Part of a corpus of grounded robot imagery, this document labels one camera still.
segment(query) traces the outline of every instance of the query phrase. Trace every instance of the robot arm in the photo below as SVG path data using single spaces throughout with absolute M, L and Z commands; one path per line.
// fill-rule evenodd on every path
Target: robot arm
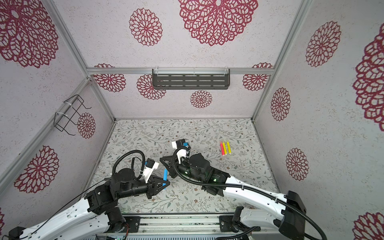
M 266 191 L 212 167 L 201 153 L 189 157 L 190 147 L 184 139 L 172 143 L 178 149 L 174 156 L 164 156 L 160 162 L 167 168 L 170 176 L 185 176 L 194 179 L 195 184 L 201 185 L 202 190 L 212 195 L 242 199 L 260 210 L 238 207 L 232 219 L 234 226 L 246 231 L 251 227 L 278 228 L 290 239 L 303 239 L 305 234 L 305 219 L 297 212 L 286 209 L 282 203 L 293 205 L 303 214 L 306 209 L 298 194 L 289 191 L 288 194 Z
M 30 228 L 16 227 L 9 232 L 10 240 L 75 240 L 106 231 L 119 231 L 125 218 L 118 199 L 146 194 L 148 199 L 169 186 L 169 181 L 151 176 L 159 163 L 147 159 L 144 179 L 135 179 L 132 169 L 124 168 L 112 174 L 103 185 L 97 186 L 84 198 L 66 210 Z

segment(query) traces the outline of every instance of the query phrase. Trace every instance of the zip tie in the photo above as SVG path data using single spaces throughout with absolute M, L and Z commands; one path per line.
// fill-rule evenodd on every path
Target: zip tie
M 57 114 L 59 114 L 59 113 L 57 113 Z M 67 115 L 67 114 L 65 114 L 65 113 L 60 113 L 60 114 L 62 114 L 62 115 L 64 115 L 64 116 L 68 117 L 68 115 Z
M 228 68 L 225 67 L 225 69 L 224 69 L 224 75 L 223 75 L 223 76 L 225 76 L 225 73 L 227 73 L 227 72 L 228 72 Z

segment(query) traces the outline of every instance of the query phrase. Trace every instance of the metal rail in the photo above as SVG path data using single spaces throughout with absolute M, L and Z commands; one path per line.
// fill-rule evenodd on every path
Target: metal rail
M 87 68 L 88 74 L 268 74 L 275 72 L 273 68 Z
M 89 83 L 88 79 L 84 79 L 80 85 L 71 93 L 71 96 L 80 94 L 82 90 Z M 74 103 L 77 98 L 72 98 L 69 100 L 69 103 Z M 71 106 L 67 103 L 63 103 L 56 111 L 64 113 Z M 32 159 L 33 155 L 36 154 L 36 149 L 41 147 L 41 143 L 48 136 L 48 134 L 54 129 L 53 121 L 55 118 L 55 113 L 48 119 L 47 123 L 40 129 L 40 131 L 35 135 L 35 137 L 25 146 L 25 148 L 20 152 L 17 158 L 8 166 L 4 173 L 0 177 L 0 197 L 2 197 L 8 186 L 10 186 L 18 177 L 18 174 L 25 168 L 28 162 Z
M 303 21 L 308 13 L 308 10 L 312 4 L 312 0 L 302 0 L 300 7 L 296 13 L 295 19 L 291 25 L 291 28 L 288 32 L 287 38 L 285 39 L 284 45 L 281 48 L 281 51 L 279 53 L 279 57 L 277 58 L 277 61 L 275 63 L 275 72 L 270 76 L 269 80 L 267 81 L 262 96 L 257 103 L 257 106 L 255 108 L 255 111 L 253 112 L 252 119 L 255 121 L 257 116 L 259 115 L 260 109 L 264 105 L 268 95 L 270 94 L 270 91 L 272 90 L 273 84 L 275 82 L 275 79 L 279 72 L 281 71 L 281 68 L 283 67 L 283 64 L 285 60 L 288 57 L 288 53 L 291 50 L 293 46 L 293 42 L 295 41 L 299 30 L 303 24 Z
M 61 17 L 59 10 L 57 9 L 56 5 L 53 3 L 52 0 L 41 0 L 41 3 L 43 4 L 45 10 L 47 10 L 53 23 L 55 24 L 57 31 L 59 32 L 59 34 L 63 38 L 64 42 L 67 44 L 70 52 L 72 53 L 73 57 L 75 58 L 75 62 L 78 64 L 84 77 L 87 77 L 88 73 L 86 70 L 87 65 L 85 63 L 85 60 L 84 60 L 83 56 L 81 55 L 79 49 L 77 48 L 77 45 L 76 45 L 75 41 L 73 40 L 67 26 L 65 25 L 64 20 Z

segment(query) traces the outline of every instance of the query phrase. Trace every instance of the leaf pattern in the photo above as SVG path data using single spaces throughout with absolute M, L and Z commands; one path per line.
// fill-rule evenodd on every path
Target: leaf pattern
M 182 138 L 190 143 L 191 155 L 202 153 L 212 167 L 256 187 L 277 191 L 249 119 L 120 120 L 107 144 L 93 184 L 108 177 L 113 164 L 124 153 L 138 149 L 146 158 L 159 161 L 162 156 L 172 155 L 171 142 Z M 222 156 L 222 138 L 229 139 L 231 155 Z M 134 163 L 137 176 L 141 167 L 139 154 L 132 154 L 121 161 L 116 171 L 130 168 L 133 157 L 138 157 Z M 160 177 L 163 173 L 162 164 L 153 172 Z M 254 208 L 240 199 L 213 196 L 179 177 L 169 177 L 169 180 L 170 186 L 152 199 L 145 195 L 119 199 L 119 208 L 123 213 L 233 212 L 237 206 Z

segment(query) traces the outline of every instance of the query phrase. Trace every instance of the floral wallpaper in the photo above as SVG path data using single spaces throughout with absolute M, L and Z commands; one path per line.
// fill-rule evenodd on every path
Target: floral wallpaper
M 263 93 L 261 86 L 269 78 L 269 75 L 248 75 L 255 86 L 260 86 L 254 91 L 243 85 L 242 74 L 231 74 L 227 90 L 157 90 L 152 86 L 151 74 L 95 76 L 103 82 L 99 83 L 100 90 L 117 119 L 250 118 Z M 120 88 L 119 79 L 124 80 L 124 88 Z M 276 114 L 282 118 L 288 113 L 290 101 L 287 91 L 279 96 L 281 99 L 276 103 L 279 113 Z
M 191 37 L 201 44 L 223 45 L 244 32 L 258 7 L 257 0 L 179 0 L 180 17 Z
M 222 156 L 220 139 L 229 138 L 232 155 Z M 114 162 L 124 153 L 138 149 L 146 158 L 159 161 L 160 157 L 172 155 L 171 142 L 185 138 L 190 142 L 191 154 L 202 153 L 211 166 L 225 171 L 254 186 L 276 192 L 276 185 L 264 158 L 255 130 L 249 119 L 205 120 L 120 120 L 108 142 L 103 158 L 93 178 L 96 183 L 109 176 Z M 117 170 L 131 166 L 130 155 Z M 135 172 L 140 163 L 136 159 Z M 154 175 L 163 176 L 162 164 Z M 171 185 L 152 199 L 145 195 L 119 200 L 125 212 L 232 212 L 236 206 L 246 203 L 221 196 L 213 196 L 180 178 L 169 177 Z
M 354 240 L 380 240 L 384 239 L 384 215 L 377 212 L 375 214 L 365 213 L 354 221 L 353 234 Z
M 340 25 L 330 21 L 319 27 L 308 43 L 307 62 L 312 67 L 323 65 L 333 56 L 340 42 Z
M 53 128 L 0 198 L 3 234 L 17 226 L 30 227 L 46 220 L 80 194 L 92 177 L 91 166 L 96 164 L 112 122 L 90 84 L 80 93 L 89 108 L 87 112 L 83 112 L 83 107 L 79 109 L 79 121 L 73 108 L 66 112 L 68 116 L 77 115 L 73 122 L 79 125 L 66 126 L 74 135 Z M 77 109 L 79 104 L 75 101 L 72 106 Z M 62 118 L 59 124 L 64 126 L 67 122 L 67 118 Z
M 39 0 L 3 0 L 0 16 L 0 53 L 5 60 L 40 68 L 56 58 L 59 36 Z
M 355 69 L 356 104 L 364 109 L 364 118 L 378 123 L 384 132 L 384 23 L 379 34 L 365 46 L 362 61 Z
M 301 0 L 54 2 L 88 66 L 206 68 L 273 65 Z
M 43 146 L 13 185 L 21 192 L 37 193 L 49 186 L 55 179 L 58 169 L 57 153 L 49 146 Z
M 114 68 L 109 64 L 97 64 L 96 68 Z M 97 84 L 110 92 L 120 92 L 125 88 L 125 78 L 123 74 L 95 74 L 93 75 Z
M 255 120 L 279 188 L 328 239 L 384 239 L 383 9 L 313 1 Z
M 273 68 L 273 65 L 270 63 L 259 63 L 254 65 L 253 68 Z M 248 90 L 257 91 L 264 88 L 268 79 L 269 75 L 267 74 L 245 74 L 243 85 Z

